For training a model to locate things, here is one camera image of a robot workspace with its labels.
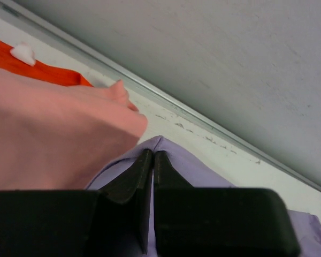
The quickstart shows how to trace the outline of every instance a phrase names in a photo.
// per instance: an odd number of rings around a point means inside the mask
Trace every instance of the pink towel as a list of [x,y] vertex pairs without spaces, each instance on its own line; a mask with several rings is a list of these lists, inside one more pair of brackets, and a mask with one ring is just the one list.
[[0,190],[84,188],[146,125],[122,81],[62,87],[0,69]]

